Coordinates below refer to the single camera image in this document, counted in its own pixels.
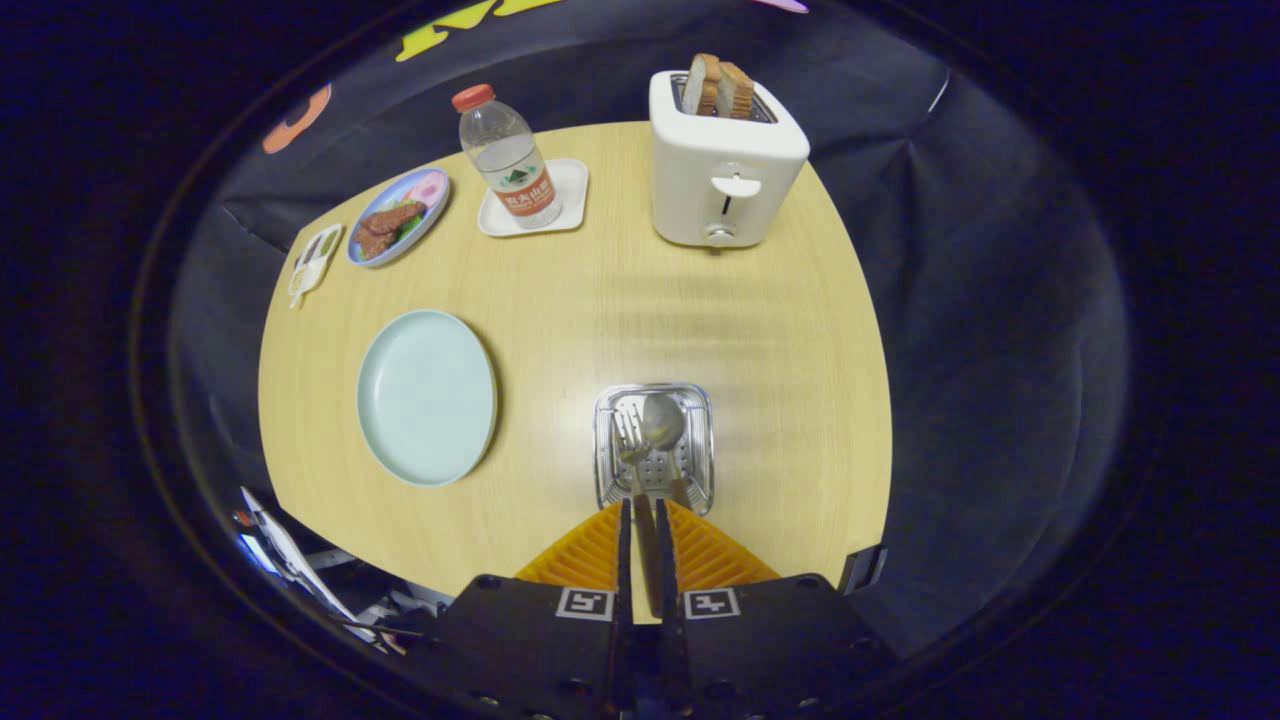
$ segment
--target bottle label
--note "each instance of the bottle label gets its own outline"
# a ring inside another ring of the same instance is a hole
[[[484,177],[512,215],[540,213],[556,200],[556,186],[536,147],[515,165],[484,173]]]

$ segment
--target plastic bottle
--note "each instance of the plastic bottle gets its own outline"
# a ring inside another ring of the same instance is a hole
[[[493,87],[477,85],[453,96],[462,114],[458,140],[494,195],[522,228],[540,228],[561,213],[550,173],[520,113],[494,100]]]

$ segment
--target spoon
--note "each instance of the spoon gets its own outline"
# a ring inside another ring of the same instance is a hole
[[[644,413],[640,420],[640,432],[645,441],[655,450],[667,454],[671,469],[676,474],[671,484],[671,498],[678,505],[689,507],[689,491],[685,488],[685,477],[680,471],[672,450],[680,438],[685,437],[685,411],[671,398],[669,395],[650,395],[644,398]]]

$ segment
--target blue plate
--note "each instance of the blue plate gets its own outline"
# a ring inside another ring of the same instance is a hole
[[[356,380],[360,432],[390,474],[447,486],[480,462],[493,437],[493,366],[462,320],[413,310],[392,320],[365,354]]]
[[[422,213],[422,222],[419,223],[412,232],[398,240],[378,258],[374,258],[372,260],[361,260],[360,245],[356,242],[356,228],[360,227],[360,223],[362,223],[369,215],[387,210],[396,202],[403,200],[404,196],[413,190],[415,186],[417,186],[417,183],[426,179],[426,177],[431,173],[438,173],[444,184],[439,191],[439,197],[435,199],[435,204],[429,206],[426,213]],[[378,193],[378,197],[369,204],[369,208],[365,208],[365,211],[361,213],[360,218],[356,219],[356,223],[352,224],[351,232],[347,233],[347,259],[351,260],[352,264],[360,265],[361,268],[376,268],[403,255],[410,247],[413,247],[413,243],[426,234],[426,231],[431,229],[431,225],[435,224],[435,219],[444,211],[444,206],[449,201],[449,190],[452,188],[452,184],[453,183],[449,182],[449,174],[439,168],[422,168],[421,170],[413,170],[412,173],[408,173],[407,176],[393,182],[387,187],[387,190]]]

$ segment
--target wooden table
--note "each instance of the wooden table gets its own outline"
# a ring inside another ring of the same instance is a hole
[[[320,287],[289,310],[288,270],[302,241],[335,222],[349,233],[387,183],[298,233],[259,368],[262,446],[280,505],[356,557],[456,594],[477,574],[515,574],[596,511],[600,389],[692,382],[710,396],[716,433],[708,520],[782,575],[838,582],[845,556],[883,530],[890,401],[870,296],[817,173],[805,164],[760,245],[713,252],[653,229],[649,123],[545,132],[538,143],[545,158],[590,169],[577,231],[483,234],[484,181],[457,154],[431,163],[449,173],[453,196],[416,247],[370,270],[348,263],[343,245]],[[388,474],[356,420],[365,350],[419,307],[471,325],[498,378],[488,455],[442,488]],[[634,594],[644,598],[639,569],[634,559]],[[636,619],[649,618],[639,602]]]

